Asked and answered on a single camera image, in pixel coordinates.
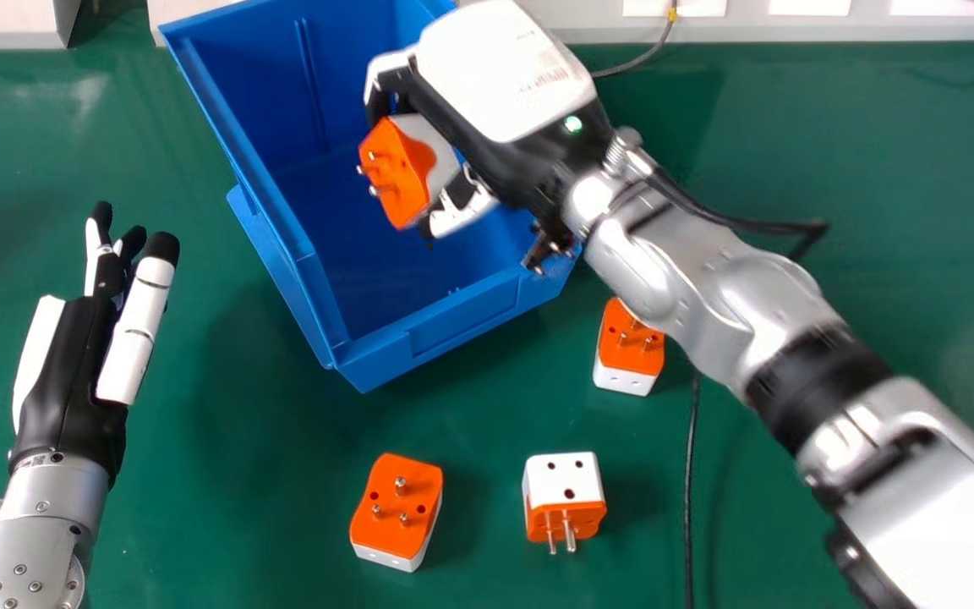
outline orange and white plug adapter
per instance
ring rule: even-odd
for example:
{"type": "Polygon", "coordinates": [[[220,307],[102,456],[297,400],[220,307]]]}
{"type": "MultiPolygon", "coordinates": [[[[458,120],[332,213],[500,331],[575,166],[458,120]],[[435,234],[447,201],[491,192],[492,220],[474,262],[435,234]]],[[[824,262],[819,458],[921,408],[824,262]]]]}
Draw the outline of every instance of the orange and white plug adapter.
{"type": "Polygon", "coordinates": [[[423,562],[440,508],[440,467],[383,454],[348,527],[355,555],[411,573],[423,562]]]}
{"type": "Polygon", "coordinates": [[[607,514],[592,452],[530,456],[521,488],[528,540],[548,544],[552,555],[558,540],[564,540],[566,551],[577,551],[577,540],[596,535],[607,514]]]}
{"type": "Polygon", "coordinates": [[[600,389],[648,396],[664,371],[665,339],[630,315],[618,298],[611,298],[599,324],[592,382],[600,389]]]}
{"type": "Polygon", "coordinates": [[[416,225],[460,170],[449,143],[418,114],[387,116],[359,144],[359,173],[370,180],[397,230],[416,225]]]}

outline green indicator light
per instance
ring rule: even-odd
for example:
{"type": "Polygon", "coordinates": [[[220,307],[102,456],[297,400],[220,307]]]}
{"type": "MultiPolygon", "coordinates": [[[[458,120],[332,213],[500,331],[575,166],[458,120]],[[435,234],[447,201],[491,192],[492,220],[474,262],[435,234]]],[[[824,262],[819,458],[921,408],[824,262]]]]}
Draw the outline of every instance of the green indicator light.
{"type": "Polygon", "coordinates": [[[584,127],[584,123],[581,123],[581,119],[576,116],[567,116],[566,120],[563,121],[563,126],[566,130],[571,132],[571,134],[579,134],[581,129],[584,127]]]}

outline green tabletop surface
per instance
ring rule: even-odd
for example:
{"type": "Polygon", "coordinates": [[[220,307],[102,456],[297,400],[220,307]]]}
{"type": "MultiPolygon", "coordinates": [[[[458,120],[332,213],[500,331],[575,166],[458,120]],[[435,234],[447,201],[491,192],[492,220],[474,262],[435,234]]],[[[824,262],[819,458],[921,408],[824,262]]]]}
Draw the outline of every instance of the green tabletop surface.
{"type": "MultiPolygon", "coordinates": [[[[681,606],[681,351],[649,398],[594,388],[610,294],[579,266],[557,300],[360,396],[318,365],[229,211],[232,170],[144,5],[103,4],[69,51],[0,53],[0,493],[31,313],[80,294],[94,201],[183,243],[90,606],[681,606]],[[599,455],[610,511],[552,557],[525,539],[522,467],[571,450],[599,455]],[[386,451],[445,470],[415,574],[348,543],[386,451]]],[[[602,67],[635,49],[580,52],[602,67]]],[[[704,203],[829,219],[807,260],[829,300],[974,427],[974,43],[672,47],[600,92],[704,203]]],[[[855,606],[789,456],[710,381],[701,408],[698,604],[855,606]]]]}

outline robotic arm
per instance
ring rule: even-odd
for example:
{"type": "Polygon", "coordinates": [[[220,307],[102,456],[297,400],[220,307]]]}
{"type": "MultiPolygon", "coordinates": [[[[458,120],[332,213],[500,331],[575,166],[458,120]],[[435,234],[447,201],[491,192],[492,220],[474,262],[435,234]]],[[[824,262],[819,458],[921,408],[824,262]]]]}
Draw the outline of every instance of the robotic arm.
{"type": "Polygon", "coordinates": [[[0,500],[3,609],[80,606],[123,465],[127,407],[165,312],[178,239],[134,227],[112,245],[111,224],[102,201],[85,223],[85,296],[41,298],[20,356],[0,500]]]}
{"type": "Polygon", "coordinates": [[[364,103],[372,126],[421,116],[484,189],[531,211],[530,269],[583,242],[635,317],[750,406],[835,517],[830,556],[869,606],[974,606],[974,432],[807,271],[743,243],[637,132],[611,128],[588,71],[515,3],[470,4],[376,58],[364,103]]]}

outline blue box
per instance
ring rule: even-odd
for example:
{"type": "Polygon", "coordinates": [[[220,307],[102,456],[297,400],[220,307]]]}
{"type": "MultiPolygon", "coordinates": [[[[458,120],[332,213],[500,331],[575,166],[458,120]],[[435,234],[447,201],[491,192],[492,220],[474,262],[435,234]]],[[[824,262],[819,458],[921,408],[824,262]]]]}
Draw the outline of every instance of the blue box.
{"type": "Polygon", "coordinates": [[[521,266],[525,211],[495,209],[428,246],[355,173],[376,54],[448,0],[248,0],[161,28],[239,186],[228,193],[318,361],[374,389],[552,300],[572,260],[521,266]]]}

